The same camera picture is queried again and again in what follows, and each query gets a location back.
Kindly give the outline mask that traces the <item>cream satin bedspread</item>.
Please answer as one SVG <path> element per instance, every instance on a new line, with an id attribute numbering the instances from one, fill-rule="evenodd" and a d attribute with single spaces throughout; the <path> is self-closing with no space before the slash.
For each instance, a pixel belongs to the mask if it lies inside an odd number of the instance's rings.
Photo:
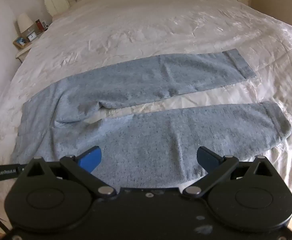
<path id="1" fill-rule="evenodd" d="M 255 79 L 124 112 L 273 100 L 292 125 L 292 26 L 234 0 L 83 0 L 53 21 L 3 93 L 0 164 L 13 152 L 22 105 L 64 77 L 153 55 L 233 48 Z M 292 191 L 292 135 L 267 156 Z"/>

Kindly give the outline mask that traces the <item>small white clock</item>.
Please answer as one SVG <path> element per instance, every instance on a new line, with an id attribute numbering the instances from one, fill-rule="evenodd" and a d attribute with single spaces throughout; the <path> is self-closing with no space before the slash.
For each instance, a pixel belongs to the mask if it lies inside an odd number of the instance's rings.
<path id="1" fill-rule="evenodd" d="M 27 36 L 27 38 L 29 39 L 30 42 L 34 41 L 37 37 L 38 36 L 37 36 L 36 32 L 34 32 L 34 31 Z"/>

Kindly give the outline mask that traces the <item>white left nightstand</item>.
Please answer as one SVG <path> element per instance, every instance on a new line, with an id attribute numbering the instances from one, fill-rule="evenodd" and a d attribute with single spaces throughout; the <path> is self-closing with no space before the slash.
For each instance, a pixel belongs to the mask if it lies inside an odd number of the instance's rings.
<path id="1" fill-rule="evenodd" d="M 26 56 L 28 55 L 28 53 L 30 52 L 30 50 L 32 49 L 32 47 L 38 42 L 38 40 L 40 39 L 40 37 L 43 35 L 43 33 L 49 28 L 49 25 L 45 25 L 44 31 L 42 31 L 41 33 L 39 33 L 37 35 L 37 38 L 35 38 L 32 42 L 29 42 L 25 48 L 20 49 L 17 54 L 15 55 L 15 58 L 18 59 L 21 63 L 23 63 L 23 61 L 25 61 Z"/>

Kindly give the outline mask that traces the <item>wooden picture frame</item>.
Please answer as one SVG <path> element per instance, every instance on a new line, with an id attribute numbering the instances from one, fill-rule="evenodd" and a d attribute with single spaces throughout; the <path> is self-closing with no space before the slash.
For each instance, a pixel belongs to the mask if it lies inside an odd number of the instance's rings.
<path id="1" fill-rule="evenodd" d="M 15 41 L 13 41 L 13 45 L 17 46 L 17 48 L 22 49 L 25 48 L 29 44 L 29 41 L 24 37 L 18 37 Z"/>

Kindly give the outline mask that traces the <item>red small bottle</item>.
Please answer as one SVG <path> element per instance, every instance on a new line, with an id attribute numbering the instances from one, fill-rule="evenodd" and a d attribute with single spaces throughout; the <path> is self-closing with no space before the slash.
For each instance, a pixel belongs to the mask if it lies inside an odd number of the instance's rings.
<path id="1" fill-rule="evenodd" d="M 40 20 L 36 20 L 35 23 L 36 23 L 36 25 L 37 25 L 39 31 L 43 31 L 43 26 L 42 26 Z"/>

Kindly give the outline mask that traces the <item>white table lamp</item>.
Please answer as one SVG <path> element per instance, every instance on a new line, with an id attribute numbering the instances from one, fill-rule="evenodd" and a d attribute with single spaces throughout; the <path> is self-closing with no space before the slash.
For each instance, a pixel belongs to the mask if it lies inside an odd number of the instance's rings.
<path id="1" fill-rule="evenodd" d="M 19 27 L 20 33 L 24 33 L 29 28 L 33 26 L 34 22 L 30 19 L 30 17 L 26 13 L 22 13 L 17 18 L 17 25 Z"/>

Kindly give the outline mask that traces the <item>light blue knit pants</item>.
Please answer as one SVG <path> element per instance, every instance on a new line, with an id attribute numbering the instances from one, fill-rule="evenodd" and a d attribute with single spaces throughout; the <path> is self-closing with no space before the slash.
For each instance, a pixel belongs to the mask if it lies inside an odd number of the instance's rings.
<path id="1" fill-rule="evenodd" d="M 166 54 L 126 61 L 51 84 L 23 105 L 11 160 L 55 161 L 93 146 L 102 162 L 93 174 L 114 186 L 173 187 L 203 176 L 196 152 L 204 146 L 246 160 L 292 132 L 271 101 L 129 114 L 88 123 L 101 108 L 119 109 L 201 92 L 255 77 L 235 49 Z"/>

